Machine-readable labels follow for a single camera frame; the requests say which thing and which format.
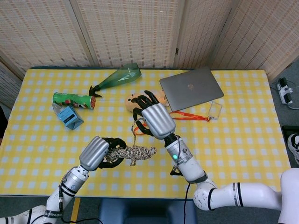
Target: power strip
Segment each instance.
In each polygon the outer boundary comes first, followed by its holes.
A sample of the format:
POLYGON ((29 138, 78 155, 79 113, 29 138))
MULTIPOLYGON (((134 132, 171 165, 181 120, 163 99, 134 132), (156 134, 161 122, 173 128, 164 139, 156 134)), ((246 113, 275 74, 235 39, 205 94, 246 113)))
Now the power strip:
POLYGON ((277 83, 277 90, 282 104, 290 105, 293 103, 291 98, 291 93, 293 92, 293 89, 289 88, 286 78, 279 79, 277 83))

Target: laptop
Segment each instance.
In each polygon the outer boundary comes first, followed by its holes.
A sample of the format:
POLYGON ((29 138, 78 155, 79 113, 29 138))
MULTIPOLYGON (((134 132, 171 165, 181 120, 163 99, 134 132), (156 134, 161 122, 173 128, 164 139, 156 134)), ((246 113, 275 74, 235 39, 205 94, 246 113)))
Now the laptop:
POLYGON ((179 111, 224 96, 208 67, 160 79, 172 111, 179 111))

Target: laptop logo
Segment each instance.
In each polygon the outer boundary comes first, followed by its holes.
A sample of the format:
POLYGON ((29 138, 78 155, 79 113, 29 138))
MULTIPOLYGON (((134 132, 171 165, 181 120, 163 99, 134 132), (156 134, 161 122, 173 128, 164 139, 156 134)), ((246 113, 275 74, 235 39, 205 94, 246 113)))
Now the laptop logo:
POLYGON ((189 85, 187 85, 187 87, 188 87, 189 90, 193 90, 194 89, 194 85, 193 84, 189 84, 189 85))

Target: blue box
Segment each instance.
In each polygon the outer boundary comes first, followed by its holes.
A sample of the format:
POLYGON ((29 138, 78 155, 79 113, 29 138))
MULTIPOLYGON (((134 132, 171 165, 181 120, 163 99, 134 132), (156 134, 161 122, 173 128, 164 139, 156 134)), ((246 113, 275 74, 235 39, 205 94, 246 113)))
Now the blue box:
POLYGON ((57 116, 71 130, 75 130, 79 125, 84 123, 76 111, 69 106, 58 113, 57 116))

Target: yellow tape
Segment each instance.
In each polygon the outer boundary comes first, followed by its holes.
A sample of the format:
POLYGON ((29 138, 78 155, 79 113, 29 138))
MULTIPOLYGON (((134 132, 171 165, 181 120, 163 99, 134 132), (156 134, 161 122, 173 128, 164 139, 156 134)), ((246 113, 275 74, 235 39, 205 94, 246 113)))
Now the yellow tape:
POLYGON ((80 205, 81 198, 76 197, 74 201, 73 211, 71 213, 71 221, 76 221, 79 211, 79 205, 80 205))

